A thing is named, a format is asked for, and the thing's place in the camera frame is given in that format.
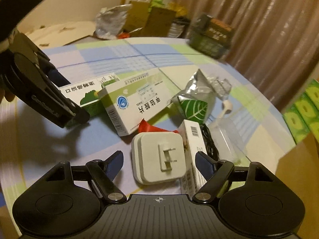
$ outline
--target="red wrapper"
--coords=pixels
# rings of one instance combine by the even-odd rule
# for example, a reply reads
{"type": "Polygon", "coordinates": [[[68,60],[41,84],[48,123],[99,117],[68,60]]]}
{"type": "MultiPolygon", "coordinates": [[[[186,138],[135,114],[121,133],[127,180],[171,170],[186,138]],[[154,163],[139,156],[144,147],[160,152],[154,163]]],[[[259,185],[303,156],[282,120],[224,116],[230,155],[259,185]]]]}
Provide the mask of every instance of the red wrapper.
{"type": "Polygon", "coordinates": [[[148,124],[147,121],[145,121],[145,119],[142,119],[142,121],[140,122],[140,125],[138,127],[138,133],[142,133],[142,132],[174,132],[174,133],[178,133],[177,130],[169,131],[169,130],[162,129],[159,127],[154,127],[154,126],[148,124]]]}

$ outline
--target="logo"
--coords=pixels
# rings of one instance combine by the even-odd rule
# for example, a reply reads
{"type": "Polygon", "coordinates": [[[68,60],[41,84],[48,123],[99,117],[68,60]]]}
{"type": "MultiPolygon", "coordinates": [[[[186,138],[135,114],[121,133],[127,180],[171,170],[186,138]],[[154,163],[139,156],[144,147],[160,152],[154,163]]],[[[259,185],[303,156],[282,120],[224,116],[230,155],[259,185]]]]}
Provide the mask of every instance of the logo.
{"type": "Polygon", "coordinates": [[[158,198],[156,198],[156,199],[154,199],[154,200],[156,200],[158,203],[160,203],[160,202],[162,202],[162,201],[165,200],[165,199],[163,199],[163,198],[161,198],[161,197],[158,197],[158,198]]]}
{"type": "Polygon", "coordinates": [[[120,95],[116,98],[116,104],[122,110],[126,109],[129,106],[129,102],[127,101],[127,98],[123,95],[120,95]]]}

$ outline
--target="clear plastic packaging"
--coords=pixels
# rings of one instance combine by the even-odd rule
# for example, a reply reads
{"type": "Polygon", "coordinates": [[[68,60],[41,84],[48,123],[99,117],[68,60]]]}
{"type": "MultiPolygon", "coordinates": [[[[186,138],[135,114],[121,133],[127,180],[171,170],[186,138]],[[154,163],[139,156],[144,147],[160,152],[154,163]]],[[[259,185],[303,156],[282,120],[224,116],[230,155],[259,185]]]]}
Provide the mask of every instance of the clear plastic packaging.
{"type": "Polygon", "coordinates": [[[96,16],[95,34],[102,39],[116,39],[117,34],[125,24],[127,11],[131,4],[124,4],[112,8],[102,8],[96,16]]]}
{"type": "Polygon", "coordinates": [[[208,125],[220,159],[236,166],[249,166],[249,159],[240,148],[245,148],[235,124],[230,118],[216,119],[208,125]]]}
{"type": "Polygon", "coordinates": [[[173,97],[172,102],[184,119],[202,124],[210,116],[216,97],[221,100],[227,99],[231,88],[227,79],[220,81],[218,77],[207,78],[198,69],[186,87],[173,97]]]}

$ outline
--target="white plastic spoon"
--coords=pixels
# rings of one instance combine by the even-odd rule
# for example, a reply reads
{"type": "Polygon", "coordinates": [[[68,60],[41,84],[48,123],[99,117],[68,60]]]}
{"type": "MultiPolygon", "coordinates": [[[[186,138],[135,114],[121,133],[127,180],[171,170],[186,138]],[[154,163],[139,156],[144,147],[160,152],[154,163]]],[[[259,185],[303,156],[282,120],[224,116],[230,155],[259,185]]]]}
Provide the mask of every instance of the white plastic spoon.
{"type": "Polygon", "coordinates": [[[223,111],[218,115],[217,119],[222,119],[225,114],[232,112],[232,102],[230,100],[223,101],[223,111]]]}

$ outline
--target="clear plastic container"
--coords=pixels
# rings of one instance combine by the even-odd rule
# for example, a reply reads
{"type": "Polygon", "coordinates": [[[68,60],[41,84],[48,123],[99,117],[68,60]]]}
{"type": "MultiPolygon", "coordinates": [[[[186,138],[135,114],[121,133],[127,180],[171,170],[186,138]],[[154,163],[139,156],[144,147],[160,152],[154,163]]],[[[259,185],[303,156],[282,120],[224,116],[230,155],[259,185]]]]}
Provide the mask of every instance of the clear plastic container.
{"type": "Polygon", "coordinates": [[[220,159],[228,160],[236,166],[249,166],[250,160],[246,157],[243,140],[230,118],[215,119],[208,124],[208,128],[220,159]]]}

